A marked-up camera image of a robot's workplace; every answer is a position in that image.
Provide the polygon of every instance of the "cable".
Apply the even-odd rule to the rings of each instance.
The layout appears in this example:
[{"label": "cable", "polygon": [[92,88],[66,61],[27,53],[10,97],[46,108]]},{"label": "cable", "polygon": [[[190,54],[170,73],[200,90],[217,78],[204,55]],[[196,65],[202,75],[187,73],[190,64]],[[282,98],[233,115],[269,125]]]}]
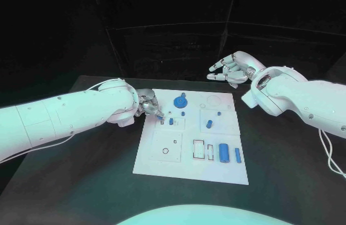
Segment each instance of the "cable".
[{"label": "cable", "polygon": [[50,148],[50,147],[53,147],[53,146],[57,146],[57,145],[63,144],[73,136],[75,136],[75,134],[73,134],[65,141],[62,141],[62,142],[59,142],[59,143],[56,143],[56,144],[53,144],[53,145],[43,146],[43,147],[39,147],[39,148],[34,148],[34,149],[31,149],[31,150],[29,150],[29,151],[21,152],[21,153],[17,154],[16,156],[13,156],[13,157],[1,160],[1,161],[0,161],[0,164],[4,163],[4,162],[7,162],[7,161],[11,160],[13,158],[21,156],[23,154],[27,154],[29,152],[33,152],[33,151],[36,151],[36,150],[46,149],[46,148]]},{"label": "cable", "polygon": [[92,87],[89,87],[85,91],[91,90],[93,87],[96,87],[98,85],[104,84],[105,82],[117,81],[117,80],[118,80],[118,78],[114,78],[114,79],[105,80],[105,81],[99,82],[98,84],[95,84]]},{"label": "cable", "polygon": [[[326,139],[327,139],[327,142],[328,142],[328,150],[327,150],[327,147],[326,147],[326,144],[324,144],[324,141],[323,141],[321,132],[323,132],[323,135],[326,136]],[[323,147],[324,147],[324,151],[326,151],[326,155],[327,155],[327,166],[334,173],[340,174],[346,178],[346,173],[341,171],[341,169],[339,168],[334,160],[331,159],[333,145],[331,145],[331,142],[330,142],[330,138],[328,138],[326,132],[320,129],[318,129],[318,138],[320,138],[320,141],[321,141],[321,144],[323,144]],[[334,165],[334,167],[337,168],[339,171],[336,171],[331,168],[330,162],[333,163],[333,165]]]}]

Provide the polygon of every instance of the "robotic hand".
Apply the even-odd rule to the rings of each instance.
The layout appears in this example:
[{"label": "robotic hand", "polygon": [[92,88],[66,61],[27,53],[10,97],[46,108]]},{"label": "robotic hand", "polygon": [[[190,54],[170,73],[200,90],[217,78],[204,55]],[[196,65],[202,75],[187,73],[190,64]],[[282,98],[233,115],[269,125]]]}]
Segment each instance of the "robotic hand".
[{"label": "robotic hand", "polygon": [[302,121],[320,130],[346,138],[346,86],[323,80],[308,81],[288,67],[265,67],[245,52],[236,51],[209,68],[223,73],[209,74],[210,80],[226,80],[236,88],[248,79],[251,89],[240,97],[249,108],[256,105],[278,116],[292,110]]},{"label": "robotic hand", "polygon": [[98,83],[85,91],[1,108],[0,161],[53,140],[70,139],[105,122],[119,127],[131,125],[134,116],[142,113],[164,116],[155,93],[151,89],[135,90],[119,78]]}]

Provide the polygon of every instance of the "white board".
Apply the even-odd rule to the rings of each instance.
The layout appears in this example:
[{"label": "white board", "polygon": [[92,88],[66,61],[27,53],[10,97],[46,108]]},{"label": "white board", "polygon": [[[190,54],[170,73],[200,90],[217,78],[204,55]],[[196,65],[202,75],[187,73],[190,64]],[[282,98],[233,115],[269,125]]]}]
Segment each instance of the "white board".
[{"label": "white board", "polygon": [[[155,116],[145,116],[132,173],[248,185],[232,94],[163,89],[154,93],[164,118],[161,122]],[[187,106],[177,108],[173,101],[181,93]],[[220,162],[219,144],[228,144],[228,163]]]}]

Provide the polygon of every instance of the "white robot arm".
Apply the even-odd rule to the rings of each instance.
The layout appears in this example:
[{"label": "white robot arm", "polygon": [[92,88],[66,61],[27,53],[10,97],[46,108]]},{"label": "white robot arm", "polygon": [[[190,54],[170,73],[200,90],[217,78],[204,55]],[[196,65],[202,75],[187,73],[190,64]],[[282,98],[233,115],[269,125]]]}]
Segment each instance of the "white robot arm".
[{"label": "white robot arm", "polygon": [[0,161],[105,122],[119,127],[131,125],[141,113],[164,116],[155,93],[151,89],[135,90],[119,78],[85,91],[6,107],[0,109]]},{"label": "white robot arm", "polygon": [[238,87],[248,79],[251,89],[242,96],[249,108],[256,105],[278,116],[292,110],[302,121],[323,131],[346,138],[346,86],[323,80],[307,81],[304,76],[288,67],[265,67],[245,52],[236,51],[209,68],[223,73],[209,74],[210,80],[226,80]]}]

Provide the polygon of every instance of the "table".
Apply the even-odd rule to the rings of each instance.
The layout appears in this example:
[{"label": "table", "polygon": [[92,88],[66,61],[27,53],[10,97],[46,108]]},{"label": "table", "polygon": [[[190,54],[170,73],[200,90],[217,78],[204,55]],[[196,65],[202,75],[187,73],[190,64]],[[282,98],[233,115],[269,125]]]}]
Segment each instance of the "table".
[{"label": "table", "polygon": [[[70,92],[109,77],[80,76]],[[233,207],[292,224],[341,224],[346,181],[327,167],[318,131],[295,113],[249,109],[249,90],[220,82],[127,78],[134,88],[232,93],[249,185],[132,174],[145,116],[127,127],[105,123],[62,145],[30,152],[0,197],[1,224],[111,225],[151,209]],[[346,142],[330,135],[346,170]]]}]

